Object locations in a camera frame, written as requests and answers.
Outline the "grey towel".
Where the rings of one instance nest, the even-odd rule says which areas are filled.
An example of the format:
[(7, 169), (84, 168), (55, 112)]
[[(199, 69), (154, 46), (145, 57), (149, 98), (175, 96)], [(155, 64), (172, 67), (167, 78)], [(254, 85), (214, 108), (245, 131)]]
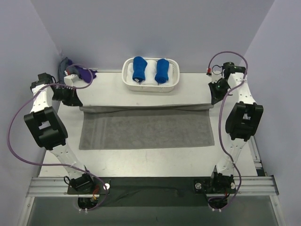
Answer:
[(81, 107), (81, 150), (127, 150), (214, 145), (211, 105)]

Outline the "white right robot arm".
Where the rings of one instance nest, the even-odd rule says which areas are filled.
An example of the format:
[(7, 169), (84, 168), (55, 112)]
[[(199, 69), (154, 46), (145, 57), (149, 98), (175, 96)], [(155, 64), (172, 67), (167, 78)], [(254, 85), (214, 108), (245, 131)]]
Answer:
[(221, 66), (221, 73), (211, 73), (212, 81), (208, 84), (211, 93), (211, 104), (221, 102), (220, 113), (224, 112), (226, 98), (230, 101), (231, 110), (225, 122), (219, 115), (218, 135), (223, 157), (214, 167), (209, 189), (219, 193), (223, 189), (235, 189), (233, 179), (235, 163), (248, 142), (255, 135), (259, 126), (263, 106), (256, 103), (249, 89), (246, 68), (236, 66), (233, 62), (226, 62)]

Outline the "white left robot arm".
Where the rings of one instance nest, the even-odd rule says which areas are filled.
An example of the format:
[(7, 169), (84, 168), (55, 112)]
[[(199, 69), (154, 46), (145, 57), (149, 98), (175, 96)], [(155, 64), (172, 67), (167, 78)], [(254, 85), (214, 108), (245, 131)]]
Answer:
[(75, 191), (89, 194), (95, 189), (95, 182), (67, 143), (68, 132), (52, 101), (61, 101), (66, 106), (83, 106), (75, 89), (53, 85), (50, 74), (41, 73), (31, 84), (36, 97), (29, 114), (24, 116), (25, 124), (39, 147), (50, 151), (67, 171), (64, 181)]

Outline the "blue grey cloth pile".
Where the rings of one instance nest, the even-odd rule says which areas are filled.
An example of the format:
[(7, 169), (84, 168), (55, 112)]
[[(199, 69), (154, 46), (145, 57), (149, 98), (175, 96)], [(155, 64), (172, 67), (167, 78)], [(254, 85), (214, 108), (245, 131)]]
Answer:
[[(64, 58), (59, 66), (58, 66), (58, 79), (59, 79), (59, 83), (64, 84), (64, 77), (65, 75), (65, 71), (67, 69), (68, 66), (72, 65), (73, 62), (69, 59), (69, 58)], [(77, 70), (77, 68), (75, 66), (69, 67), (68, 69), (68, 74), (75, 74), (75, 75), (79, 75), (79, 72)]]

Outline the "purple cloth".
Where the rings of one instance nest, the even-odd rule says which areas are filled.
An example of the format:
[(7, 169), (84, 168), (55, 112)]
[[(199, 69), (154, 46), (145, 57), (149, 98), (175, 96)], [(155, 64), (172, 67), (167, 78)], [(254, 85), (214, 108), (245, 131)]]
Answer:
[(77, 75), (80, 79), (82, 79), (84, 82), (86, 83), (90, 83), (92, 80), (91, 74), (93, 75), (93, 79), (96, 78), (96, 73), (98, 73), (97, 70), (91, 70), (91, 69), (86, 69), (86, 68), (82, 68), (80, 66), (75, 66), (76, 70), (77, 70)]

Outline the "right blue rolled towel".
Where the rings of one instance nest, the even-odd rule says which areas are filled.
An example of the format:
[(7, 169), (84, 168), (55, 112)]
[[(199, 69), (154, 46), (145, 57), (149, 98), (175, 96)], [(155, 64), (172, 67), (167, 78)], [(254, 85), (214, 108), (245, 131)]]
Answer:
[(158, 84), (166, 83), (169, 80), (168, 77), (169, 61), (166, 59), (160, 59), (156, 65), (155, 81)]

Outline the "blue rolled towel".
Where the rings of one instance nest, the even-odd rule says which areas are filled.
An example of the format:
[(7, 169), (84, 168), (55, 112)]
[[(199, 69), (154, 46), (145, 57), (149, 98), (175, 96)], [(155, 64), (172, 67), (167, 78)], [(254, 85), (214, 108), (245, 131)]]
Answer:
[(160, 59), (156, 65), (155, 81), (158, 84), (166, 83), (169, 80), (168, 77), (169, 61), (166, 59)]
[(133, 59), (133, 75), (132, 79), (138, 83), (145, 80), (145, 68), (147, 66), (147, 61), (141, 56), (136, 56)]

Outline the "white plastic basket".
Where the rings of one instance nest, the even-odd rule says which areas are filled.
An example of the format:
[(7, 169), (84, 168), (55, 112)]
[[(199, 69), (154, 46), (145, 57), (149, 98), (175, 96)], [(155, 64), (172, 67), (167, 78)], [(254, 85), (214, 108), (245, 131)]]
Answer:
[[(179, 65), (176, 61), (172, 60), (172, 59), (166, 59), (168, 60), (172, 65), (173, 65), (173, 81), (174, 84), (173, 86), (142, 86), (142, 85), (130, 85), (128, 83), (126, 83), (126, 75), (127, 75), (127, 67), (129, 65), (129, 63), (133, 63), (133, 59), (134, 58), (130, 58), (127, 61), (125, 61), (125, 63), (123, 64), (123, 68), (122, 68), (122, 81), (123, 83), (127, 86), (127, 88), (131, 91), (141, 91), (141, 92), (171, 92), (176, 85), (179, 82), (180, 79), (180, 69), (179, 69)], [(159, 58), (146, 58), (145, 60), (156, 60), (158, 61)]]

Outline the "left blue rolled towel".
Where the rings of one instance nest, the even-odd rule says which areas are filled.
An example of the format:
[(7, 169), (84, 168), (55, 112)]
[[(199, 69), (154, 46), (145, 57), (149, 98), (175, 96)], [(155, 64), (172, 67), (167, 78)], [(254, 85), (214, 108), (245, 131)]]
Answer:
[(141, 56), (136, 56), (133, 59), (133, 75), (132, 79), (138, 83), (145, 80), (145, 68), (147, 66), (147, 61)]

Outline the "aluminium right side rail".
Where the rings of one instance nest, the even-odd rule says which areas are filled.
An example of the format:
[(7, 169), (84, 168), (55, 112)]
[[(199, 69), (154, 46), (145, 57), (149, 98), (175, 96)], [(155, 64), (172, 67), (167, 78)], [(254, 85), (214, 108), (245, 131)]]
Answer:
[(256, 141), (254, 139), (254, 137), (251, 137), (250, 140), (248, 141), (249, 147), (250, 147), (250, 151), (251, 151), (251, 155), (253, 158), (253, 162), (254, 162), (254, 166), (257, 172), (257, 176), (259, 177), (266, 177), (267, 173), (263, 167), (262, 161), (261, 161), (261, 157), (257, 148), (257, 144)]

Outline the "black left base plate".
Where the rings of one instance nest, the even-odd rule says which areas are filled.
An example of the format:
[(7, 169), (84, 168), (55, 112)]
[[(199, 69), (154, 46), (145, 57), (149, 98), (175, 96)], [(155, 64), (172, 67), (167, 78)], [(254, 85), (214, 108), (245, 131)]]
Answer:
[(103, 183), (97, 179), (84, 179), (84, 178), (77, 178), (72, 179), (70, 181), (70, 185), (68, 185), (67, 194), (90, 194), (92, 195), (93, 192), (98, 187), (98, 192), (95, 194), (107, 194)]

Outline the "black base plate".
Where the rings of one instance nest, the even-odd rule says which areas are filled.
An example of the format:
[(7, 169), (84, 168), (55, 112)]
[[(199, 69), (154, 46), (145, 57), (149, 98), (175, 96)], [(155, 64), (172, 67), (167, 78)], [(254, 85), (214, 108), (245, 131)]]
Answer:
[(68, 185), (67, 194), (90, 194), (92, 195), (93, 192), (98, 187), (98, 192), (95, 194), (107, 194), (103, 183), (97, 179), (84, 179), (84, 178), (77, 178), (72, 179), (70, 181), (70, 185)]
[(212, 180), (210, 178), (197, 178), (193, 180), (196, 194), (234, 194), (236, 192), (234, 181)]

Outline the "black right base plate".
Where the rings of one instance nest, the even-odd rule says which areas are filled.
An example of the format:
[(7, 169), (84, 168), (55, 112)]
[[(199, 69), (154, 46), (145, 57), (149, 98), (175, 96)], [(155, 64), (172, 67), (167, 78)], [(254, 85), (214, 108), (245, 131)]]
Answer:
[(196, 194), (234, 194), (236, 192), (234, 181), (212, 180), (210, 178), (197, 178), (193, 180)]

